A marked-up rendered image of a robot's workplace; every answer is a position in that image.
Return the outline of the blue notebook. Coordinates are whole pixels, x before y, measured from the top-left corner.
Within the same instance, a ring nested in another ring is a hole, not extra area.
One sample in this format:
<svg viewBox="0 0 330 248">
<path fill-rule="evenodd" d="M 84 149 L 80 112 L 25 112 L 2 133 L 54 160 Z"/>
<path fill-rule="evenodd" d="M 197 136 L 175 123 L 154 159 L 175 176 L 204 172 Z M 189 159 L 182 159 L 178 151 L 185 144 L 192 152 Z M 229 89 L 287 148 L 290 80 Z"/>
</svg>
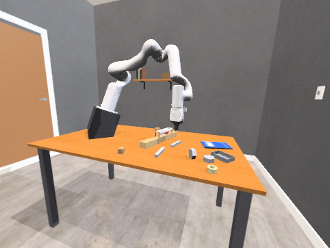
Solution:
<svg viewBox="0 0 330 248">
<path fill-rule="evenodd" d="M 201 141 L 201 144 L 206 149 L 233 149 L 225 142 L 207 142 L 207 141 Z"/>
</svg>

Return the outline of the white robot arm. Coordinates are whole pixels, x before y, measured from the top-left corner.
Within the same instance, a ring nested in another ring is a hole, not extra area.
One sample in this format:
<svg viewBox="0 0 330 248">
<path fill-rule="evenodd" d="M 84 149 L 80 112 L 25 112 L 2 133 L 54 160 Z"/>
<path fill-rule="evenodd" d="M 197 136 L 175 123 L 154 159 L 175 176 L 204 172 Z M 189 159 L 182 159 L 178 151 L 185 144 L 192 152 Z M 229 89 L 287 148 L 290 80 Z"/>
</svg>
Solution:
<svg viewBox="0 0 330 248">
<path fill-rule="evenodd" d="M 181 74 L 181 65 L 179 58 L 179 50 L 175 45 L 167 45 L 162 51 L 161 47 L 155 40 L 147 40 L 142 48 L 142 51 L 130 60 L 114 62 L 108 67 L 109 74 L 117 79 L 115 83 L 109 83 L 103 103 L 102 110 L 115 112 L 115 107 L 120 96 L 120 92 L 130 80 L 131 75 L 128 71 L 135 71 L 143 67 L 147 63 L 147 58 L 152 56 L 156 62 L 164 62 L 168 59 L 170 79 L 181 85 L 173 86 L 172 104 L 174 108 L 183 108 L 183 101 L 192 100 L 192 87 L 190 82 Z M 187 108 L 183 108 L 187 112 Z"/>
</svg>

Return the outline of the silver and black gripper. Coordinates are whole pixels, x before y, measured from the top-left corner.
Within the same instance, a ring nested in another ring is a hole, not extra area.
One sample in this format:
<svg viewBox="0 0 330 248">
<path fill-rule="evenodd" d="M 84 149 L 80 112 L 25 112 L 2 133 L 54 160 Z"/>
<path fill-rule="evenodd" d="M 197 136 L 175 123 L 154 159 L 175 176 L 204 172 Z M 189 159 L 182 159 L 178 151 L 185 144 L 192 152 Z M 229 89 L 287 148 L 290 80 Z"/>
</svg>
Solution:
<svg viewBox="0 0 330 248">
<path fill-rule="evenodd" d="M 175 126 L 175 131 L 179 129 L 179 124 L 183 123 L 183 108 L 171 108 L 170 121 Z"/>
</svg>

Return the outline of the grey square stick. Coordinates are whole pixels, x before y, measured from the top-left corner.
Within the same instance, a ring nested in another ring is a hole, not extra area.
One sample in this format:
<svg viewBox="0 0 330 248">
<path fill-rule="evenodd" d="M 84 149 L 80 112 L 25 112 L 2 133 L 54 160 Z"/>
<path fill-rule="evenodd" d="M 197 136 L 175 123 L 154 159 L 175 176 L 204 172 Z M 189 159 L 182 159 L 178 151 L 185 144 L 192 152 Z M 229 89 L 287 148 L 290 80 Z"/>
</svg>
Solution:
<svg viewBox="0 0 330 248">
<path fill-rule="evenodd" d="M 158 158 L 162 152 L 165 150 L 165 147 L 162 147 L 156 154 L 155 154 L 155 158 Z"/>
<path fill-rule="evenodd" d="M 178 140 L 177 142 L 174 142 L 173 144 L 171 144 L 170 147 L 175 147 L 180 143 L 181 143 L 181 140 Z"/>
</svg>

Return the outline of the cream roll of masking tape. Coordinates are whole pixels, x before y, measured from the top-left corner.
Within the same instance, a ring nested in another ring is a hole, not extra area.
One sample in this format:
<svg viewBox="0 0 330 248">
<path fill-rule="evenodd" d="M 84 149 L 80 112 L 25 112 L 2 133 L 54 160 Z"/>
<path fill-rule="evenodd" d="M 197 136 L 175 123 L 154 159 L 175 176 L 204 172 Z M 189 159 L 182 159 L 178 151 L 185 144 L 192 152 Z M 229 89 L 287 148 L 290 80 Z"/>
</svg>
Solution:
<svg viewBox="0 0 330 248">
<path fill-rule="evenodd" d="M 217 166 L 214 166 L 214 165 L 211 165 L 211 164 L 207 166 L 207 172 L 208 173 L 217 174 L 217 170 L 218 170 Z"/>
</svg>

